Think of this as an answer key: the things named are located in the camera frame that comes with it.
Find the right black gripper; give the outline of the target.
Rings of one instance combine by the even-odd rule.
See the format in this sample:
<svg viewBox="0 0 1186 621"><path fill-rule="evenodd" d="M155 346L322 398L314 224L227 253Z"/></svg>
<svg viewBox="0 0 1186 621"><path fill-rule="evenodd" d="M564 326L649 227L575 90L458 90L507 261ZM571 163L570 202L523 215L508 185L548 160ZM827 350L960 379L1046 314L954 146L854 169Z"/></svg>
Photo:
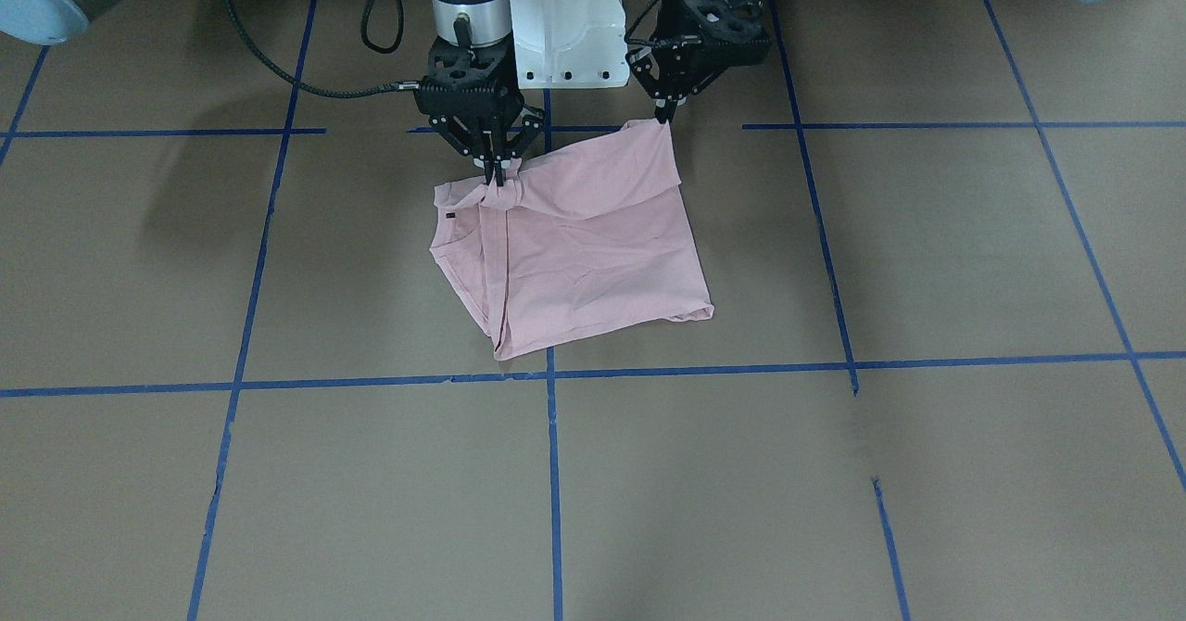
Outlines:
<svg viewBox="0 0 1186 621"><path fill-rule="evenodd" d="M484 169L486 185L498 186L506 183L515 160L525 155L546 127L546 110L524 107L514 119L434 113L428 123L459 155Z"/></svg>

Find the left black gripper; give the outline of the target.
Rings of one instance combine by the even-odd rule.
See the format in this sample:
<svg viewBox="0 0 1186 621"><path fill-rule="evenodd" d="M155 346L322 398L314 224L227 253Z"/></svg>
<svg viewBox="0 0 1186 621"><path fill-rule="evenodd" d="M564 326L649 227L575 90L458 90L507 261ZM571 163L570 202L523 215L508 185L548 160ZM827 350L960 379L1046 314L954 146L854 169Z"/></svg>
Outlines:
<svg viewBox="0 0 1186 621"><path fill-rule="evenodd" d="M629 52L629 68L655 103L655 119L671 122L676 107L733 68L731 55L710 46L640 47Z"/></svg>

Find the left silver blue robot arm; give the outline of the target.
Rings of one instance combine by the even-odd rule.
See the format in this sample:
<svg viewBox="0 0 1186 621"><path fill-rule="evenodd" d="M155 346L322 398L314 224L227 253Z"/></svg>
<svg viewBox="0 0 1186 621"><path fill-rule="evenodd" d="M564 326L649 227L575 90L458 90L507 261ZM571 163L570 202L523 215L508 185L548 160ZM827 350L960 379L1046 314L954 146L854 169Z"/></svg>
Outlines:
<svg viewBox="0 0 1186 621"><path fill-rule="evenodd" d="M760 124L1182 122L1182 0L765 0L780 43L688 107Z"/></svg>

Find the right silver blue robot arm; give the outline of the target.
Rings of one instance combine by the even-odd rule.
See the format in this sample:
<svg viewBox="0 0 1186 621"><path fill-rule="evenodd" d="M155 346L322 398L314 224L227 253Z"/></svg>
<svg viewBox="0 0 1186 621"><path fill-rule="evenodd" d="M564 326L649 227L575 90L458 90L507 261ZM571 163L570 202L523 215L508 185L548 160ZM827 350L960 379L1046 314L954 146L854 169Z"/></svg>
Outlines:
<svg viewBox="0 0 1186 621"><path fill-rule="evenodd" d="M125 0L4 0L4 34L50 46L85 33ZM361 100L410 92L431 127L459 155L471 158L487 184L503 184L514 160L531 143L542 113L525 104L515 81L510 0L431 0L435 38L419 81L382 82L359 89L327 89L302 82L264 55L248 34L240 5L221 0L246 49L279 79L323 98ZM264 0L246 0L262 8ZM366 0L361 41L376 55L394 55L404 38L403 0Z"/></svg>

